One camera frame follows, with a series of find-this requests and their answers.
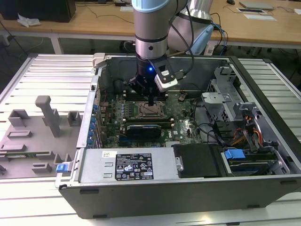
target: yellow wire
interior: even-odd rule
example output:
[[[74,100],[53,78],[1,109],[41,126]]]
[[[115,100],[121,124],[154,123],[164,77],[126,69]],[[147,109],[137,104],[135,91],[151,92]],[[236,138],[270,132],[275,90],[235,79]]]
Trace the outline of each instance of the yellow wire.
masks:
[[[240,139],[238,139],[237,141],[235,141],[231,145],[236,145],[236,144],[240,143],[241,141],[243,141],[244,139],[245,139],[245,137],[241,137]]]

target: gray 3d printed part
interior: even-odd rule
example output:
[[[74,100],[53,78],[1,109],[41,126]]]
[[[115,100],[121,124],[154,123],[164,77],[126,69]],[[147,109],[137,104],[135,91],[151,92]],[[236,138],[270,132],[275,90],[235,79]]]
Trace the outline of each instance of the gray 3d printed part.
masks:
[[[80,118],[79,111],[69,111],[67,118],[70,126],[81,125],[81,118]]]
[[[37,154],[36,155],[38,159],[44,160],[44,159],[55,159],[55,154],[53,151],[48,152],[47,154]]]
[[[62,163],[62,162],[63,162],[63,160],[61,159],[60,155],[59,155],[59,154],[56,154],[56,155],[55,155],[55,160],[53,161],[53,164],[54,164],[54,165],[57,165],[57,164],[60,164],[60,163]]]
[[[7,152],[3,152],[0,154],[0,161],[9,161],[8,157],[5,156]]]
[[[6,169],[0,165],[0,174],[3,175],[5,171],[6,171]]]
[[[47,162],[33,163],[32,171],[34,173],[46,173],[46,172],[50,173],[52,171],[52,167]]]
[[[9,132],[9,134],[7,135],[7,137],[9,139],[12,138],[27,138],[27,137],[31,137],[32,133],[30,132],[30,130],[18,130],[18,131],[14,131],[14,132]]]
[[[25,110],[13,110],[8,118],[13,127],[25,127],[23,119],[29,119]]]
[[[58,122],[58,124],[60,124],[61,122],[60,115],[58,114],[56,109],[52,109],[52,110],[53,110],[53,115],[55,116],[55,120]],[[47,120],[44,117],[42,118],[42,120],[45,123],[45,126],[48,126]]]
[[[26,150],[26,145],[2,145],[0,148],[1,152],[24,152]]]
[[[35,104],[37,107],[39,107],[42,110],[46,122],[50,127],[53,136],[60,137],[61,130],[58,121],[55,118],[55,115],[53,114],[53,110],[50,107],[50,101],[51,101],[50,96],[38,96]]]

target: red wire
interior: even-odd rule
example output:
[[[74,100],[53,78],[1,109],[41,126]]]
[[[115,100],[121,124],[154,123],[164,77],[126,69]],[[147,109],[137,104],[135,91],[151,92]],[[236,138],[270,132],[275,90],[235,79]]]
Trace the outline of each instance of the red wire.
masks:
[[[234,138],[233,138],[233,140],[236,139],[236,133],[237,133],[239,130],[241,130],[241,128],[238,128],[238,129],[234,132]]]

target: black side panel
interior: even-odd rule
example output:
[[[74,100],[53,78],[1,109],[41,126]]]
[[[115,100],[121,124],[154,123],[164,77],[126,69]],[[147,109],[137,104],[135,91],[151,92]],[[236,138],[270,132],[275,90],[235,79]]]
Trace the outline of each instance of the black side panel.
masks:
[[[259,102],[267,116],[270,118],[270,120],[275,125],[278,132],[281,134],[281,136],[284,138],[286,143],[289,145],[291,150],[296,155],[297,159],[301,162],[301,143],[297,139],[297,137],[293,134],[293,132],[290,130],[290,128],[287,126],[287,124],[283,121],[283,119],[280,117],[278,112],[275,110],[273,105],[269,102],[269,100],[266,98],[266,96],[263,94],[261,89],[258,87],[258,85],[255,83],[255,81],[252,79],[250,74],[247,72],[247,70],[243,67],[243,65],[240,63],[240,61],[232,56],[231,61],[233,62],[233,65],[238,70],[239,74],[242,76],[243,80],[245,81],[246,85],[250,89],[250,91],[255,96],[256,100]]]
[[[93,216],[130,217],[200,211],[266,207],[301,186],[301,177],[289,178],[296,184],[281,185],[281,179],[218,181],[189,184],[86,187],[99,193],[82,193],[83,188],[60,189],[60,193],[84,219]]]

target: wooden table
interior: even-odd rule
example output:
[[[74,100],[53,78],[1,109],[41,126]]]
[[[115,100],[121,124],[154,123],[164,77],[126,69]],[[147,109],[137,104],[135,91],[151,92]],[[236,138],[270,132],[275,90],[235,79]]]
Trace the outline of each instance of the wooden table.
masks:
[[[280,0],[248,0],[252,2],[265,2],[273,7],[299,8],[301,2]],[[237,8],[243,8],[236,0],[235,5],[226,4],[223,0],[214,0],[211,13],[218,13],[221,17],[222,29],[229,35],[229,46],[250,46],[267,48],[296,48],[301,49],[301,15],[289,13],[283,8],[267,11],[277,21],[250,20],[245,13],[238,12]],[[219,23],[218,16],[212,15],[215,23]],[[214,31],[207,48],[214,48],[221,35]]]
[[[248,0],[254,2],[267,2],[274,7],[287,7],[301,9],[301,2],[280,0]],[[132,12],[121,12],[120,7],[109,6],[79,6],[69,23],[56,23],[42,21],[42,25],[24,27],[17,21],[1,20],[6,28],[16,36],[34,36],[50,38],[56,54],[62,54],[60,38],[76,39],[102,39],[102,40],[134,40],[135,29]],[[233,13],[236,8],[242,8],[239,1],[231,6],[225,0],[214,0],[211,13],[217,12],[221,16],[222,28],[229,34],[228,45],[270,47],[270,48],[297,48],[301,49],[301,15],[289,13],[283,8],[272,11],[277,21],[249,20],[243,13]],[[212,15],[215,23],[218,23],[217,15]],[[0,26],[0,37],[7,43],[8,33]],[[206,48],[210,55],[212,48],[220,39],[220,34],[214,31]]]
[[[41,21],[42,25],[24,27],[16,20],[0,19],[4,26],[15,36],[32,36],[50,38],[56,54],[63,54],[60,38],[102,39],[102,40],[134,40],[135,29],[133,12],[120,11],[115,5],[85,7],[76,4],[76,13],[69,23]],[[0,25],[0,40],[8,45],[5,36],[8,33]]]

